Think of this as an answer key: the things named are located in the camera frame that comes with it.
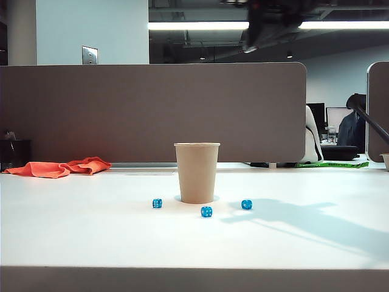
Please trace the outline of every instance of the orange cloth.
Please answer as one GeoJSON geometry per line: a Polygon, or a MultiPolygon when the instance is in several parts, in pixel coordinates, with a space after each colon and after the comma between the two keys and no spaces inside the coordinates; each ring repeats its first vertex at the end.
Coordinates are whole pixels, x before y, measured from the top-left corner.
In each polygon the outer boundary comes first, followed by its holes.
{"type": "Polygon", "coordinates": [[[4,173],[22,176],[38,176],[40,178],[61,178],[70,173],[86,173],[92,175],[96,172],[109,169],[111,163],[99,157],[88,157],[84,160],[74,160],[68,163],[56,162],[28,162],[24,167],[6,169],[4,173]]]}

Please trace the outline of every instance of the die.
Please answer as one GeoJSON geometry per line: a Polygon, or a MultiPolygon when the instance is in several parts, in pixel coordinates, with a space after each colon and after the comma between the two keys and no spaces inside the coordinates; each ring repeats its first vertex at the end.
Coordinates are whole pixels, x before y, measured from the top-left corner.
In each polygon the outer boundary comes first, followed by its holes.
{"type": "Polygon", "coordinates": [[[211,217],[212,216],[212,208],[209,206],[201,207],[201,216],[211,217]]]}
{"type": "Polygon", "coordinates": [[[153,208],[154,209],[162,208],[162,199],[153,199],[153,208]]]}
{"type": "Polygon", "coordinates": [[[251,200],[243,200],[241,205],[244,210],[250,210],[253,207],[253,202],[251,200]]]}

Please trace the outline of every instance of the wall outlet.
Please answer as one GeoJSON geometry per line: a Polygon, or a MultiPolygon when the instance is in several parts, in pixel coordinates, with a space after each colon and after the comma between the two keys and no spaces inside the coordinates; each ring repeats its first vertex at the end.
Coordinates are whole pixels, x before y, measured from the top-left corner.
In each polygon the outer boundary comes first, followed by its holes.
{"type": "Polygon", "coordinates": [[[94,47],[82,47],[83,65],[96,65],[97,64],[98,50],[94,47]]]}

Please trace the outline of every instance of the white wall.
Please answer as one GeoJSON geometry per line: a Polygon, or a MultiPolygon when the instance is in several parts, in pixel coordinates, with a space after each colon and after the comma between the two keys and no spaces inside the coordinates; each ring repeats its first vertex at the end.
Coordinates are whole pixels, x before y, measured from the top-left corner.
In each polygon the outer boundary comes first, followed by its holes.
{"type": "Polygon", "coordinates": [[[8,64],[36,65],[35,0],[7,2],[8,64]]]}
{"type": "Polygon", "coordinates": [[[38,64],[81,64],[82,45],[99,64],[149,63],[148,1],[36,0],[36,19],[38,64]]]}
{"type": "Polygon", "coordinates": [[[307,102],[345,106],[351,94],[366,93],[367,69],[377,61],[389,61],[388,45],[302,60],[308,71],[307,102]]]}

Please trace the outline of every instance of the green strap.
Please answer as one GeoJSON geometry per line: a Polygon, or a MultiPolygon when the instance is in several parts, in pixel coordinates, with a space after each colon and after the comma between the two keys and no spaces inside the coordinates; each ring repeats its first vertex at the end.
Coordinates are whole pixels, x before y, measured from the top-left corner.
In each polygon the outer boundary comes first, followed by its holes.
{"type": "Polygon", "coordinates": [[[346,167],[349,169],[360,169],[361,167],[369,166],[369,162],[363,162],[358,164],[350,164],[350,163],[338,163],[338,162],[315,162],[311,164],[302,164],[298,163],[296,168],[308,168],[308,167],[346,167]]]}

